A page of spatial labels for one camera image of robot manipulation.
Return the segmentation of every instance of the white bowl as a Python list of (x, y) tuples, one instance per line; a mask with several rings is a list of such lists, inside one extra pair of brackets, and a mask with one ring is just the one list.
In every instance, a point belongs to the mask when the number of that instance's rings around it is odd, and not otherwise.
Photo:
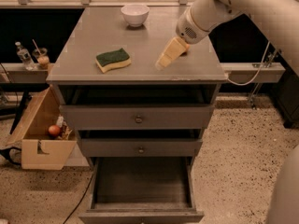
[(141, 26), (146, 21), (149, 12), (150, 8), (145, 5), (130, 4), (121, 8), (123, 18), (133, 27)]

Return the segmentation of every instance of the round knob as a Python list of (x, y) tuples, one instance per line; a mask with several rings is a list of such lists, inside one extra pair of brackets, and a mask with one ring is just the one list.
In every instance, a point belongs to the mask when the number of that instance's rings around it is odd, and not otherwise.
[(141, 116), (136, 116), (136, 117), (135, 117), (135, 122), (136, 122), (136, 123), (142, 123), (142, 121), (143, 121), (143, 120), (142, 120)]
[(143, 147), (139, 147), (138, 152), (139, 152), (139, 153), (144, 153), (144, 148), (143, 148)]

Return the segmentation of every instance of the floor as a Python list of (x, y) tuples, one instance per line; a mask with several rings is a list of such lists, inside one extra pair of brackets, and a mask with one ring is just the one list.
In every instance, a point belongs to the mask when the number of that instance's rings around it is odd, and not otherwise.
[[(299, 128), (285, 129), (266, 95), (222, 95), (204, 134), (192, 168), (201, 224), (262, 224), (280, 166), (298, 144)], [(6, 145), (12, 119), (0, 121), (0, 147)], [(84, 195), (92, 177), (88, 168), (28, 171), (0, 158), (0, 218), (11, 224), (64, 223)], [(68, 224), (90, 200), (88, 191)]]

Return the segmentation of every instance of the bottle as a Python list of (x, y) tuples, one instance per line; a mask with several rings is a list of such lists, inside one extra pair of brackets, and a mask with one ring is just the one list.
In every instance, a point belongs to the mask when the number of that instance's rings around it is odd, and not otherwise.
[(28, 71), (33, 70), (36, 67), (36, 65), (35, 65), (34, 61), (32, 60), (28, 49), (25, 48), (19, 41), (17, 41), (15, 44), (17, 46), (17, 55), (20, 57), (21, 61), (25, 65), (25, 68)]

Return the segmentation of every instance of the glass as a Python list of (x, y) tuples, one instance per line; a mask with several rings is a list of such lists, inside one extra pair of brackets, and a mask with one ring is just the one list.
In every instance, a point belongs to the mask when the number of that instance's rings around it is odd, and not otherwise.
[(48, 69), (48, 64), (50, 64), (49, 56), (48, 56), (48, 50), (45, 48), (35, 49), (32, 52), (33, 56), (36, 58), (37, 62), (39, 63), (39, 66), (42, 69)]

